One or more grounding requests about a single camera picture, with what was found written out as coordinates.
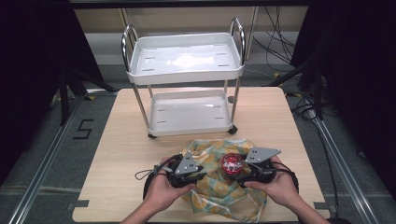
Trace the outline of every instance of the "dark background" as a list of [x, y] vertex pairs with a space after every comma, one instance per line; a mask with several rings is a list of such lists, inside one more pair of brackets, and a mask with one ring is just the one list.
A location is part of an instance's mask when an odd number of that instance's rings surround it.
[[2, 183], [28, 148], [66, 66], [99, 80], [102, 76], [74, 10], [67, 5], [1, 1], [0, 30]]
[[[319, 66], [327, 89], [346, 126], [368, 161], [396, 199], [396, 3], [334, 1], [311, 6], [296, 43], [291, 64], [309, 59], [328, 34]], [[336, 14], [341, 17], [327, 26]], [[313, 81], [313, 74], [304, 74]]]

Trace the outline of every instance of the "colorful cloth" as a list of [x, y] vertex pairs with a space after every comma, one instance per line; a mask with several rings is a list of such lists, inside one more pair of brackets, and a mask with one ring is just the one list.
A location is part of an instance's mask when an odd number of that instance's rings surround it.
[[[258, 222], [267, 202], [267, 195], [255, 189], [242, 189], [234, 181], [223, 177], [220, 160], [227, 153], [248, 154], [255, 147], [247, 139], [243, 140], [195, 140], [183, 150], [190, 150], [197, 165], [207, 173], [204, 179], [183, 198], [191, 201], [194, 213], [219, 214], [243, 222]], [[248, 173], [244, 164], [242, 172]]]

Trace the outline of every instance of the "metal bracket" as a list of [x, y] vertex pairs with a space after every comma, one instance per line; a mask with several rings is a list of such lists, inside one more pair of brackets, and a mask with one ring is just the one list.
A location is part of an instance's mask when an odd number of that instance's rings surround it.
[[279, 149], [272, 149], [266, 147], [252, 147], [247, 154], [247, 163], [261, 163], [276, 156], [281, 151]]
[[175, 170], [175, 175], [191, 174], [198, 171], [191, 151], [188, 150]]

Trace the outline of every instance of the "human hand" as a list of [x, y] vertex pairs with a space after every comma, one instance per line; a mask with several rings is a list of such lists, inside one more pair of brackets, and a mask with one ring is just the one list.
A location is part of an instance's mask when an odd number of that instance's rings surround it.
[[144, 203], [149, 203], [156, 212], [161, 212], [167, 209], [172, 203], [181, 195], [186, 194], [195, 187], [190, 184], [183, 188], [174, 188], [168, 181], [165, 170], [158, 171], [158, 175], [154, 176], [148, 187], [148, 193]]
[[155, 214], [165, 210], [181, 195], [189, 192], [195, 185], [190, 184], [180, 189], [172, 187], [166, 176], [165, 170], [160, 170], [154, 176], [148, 187], [145, 200], [121, 223], [122, 224], [143, 224]]
[[[271, 158], [271, 161], [282, 163], [277, 156]], [[276, 163], [274, 163], [274, 167], [276, 169], [285, 168]], [[286, 207], [290, 207], [291, 203], [301, 200], [291, 176], [284, 172], [276, 172], [276, 177], [271, 183], [263, 184], [257, 181], [248, 181], [245, 183], [245, 186], [251, 189], [264, 191], [275, 203]]]

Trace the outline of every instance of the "wooden table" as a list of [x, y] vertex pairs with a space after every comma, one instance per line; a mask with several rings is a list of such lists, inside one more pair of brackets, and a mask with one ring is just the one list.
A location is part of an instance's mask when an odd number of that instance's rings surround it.
[[[185, 88], [154, 89], [154, 93], [183, 90]], [[149, 108], [149, 92], [140, 90], [140, 94], [145, 107]], [[88, 200], [89, 204], [87, 207], [76, 207], [73, 219], [77, 222], [122, 221], [142, 202], [145, 180], [136, 180], [134, 174], [152, 169], [161, 158], [177, 154], [194, 139], [246, 138], [258, 147], [281, 149], [279, 158], [297, 174], [302, 197], [313, 207], [313, 202], [325, 202], [280, 88], [241, 88], [234, 124], [238, 128], [234, 135], [201, 133], [150, 139], [133, 90], [121, 90], [78, 198], [79, 201]], [[329, 217], [328, 210], [318, 211]], [[261, 217], [261, 221], [296, 219], [290, 210], [271, 199]], [[150, 221], [232, 222], [219, 215], [194, 214], [190, 203], [182, 199], [176, 200], [170, 208]]]

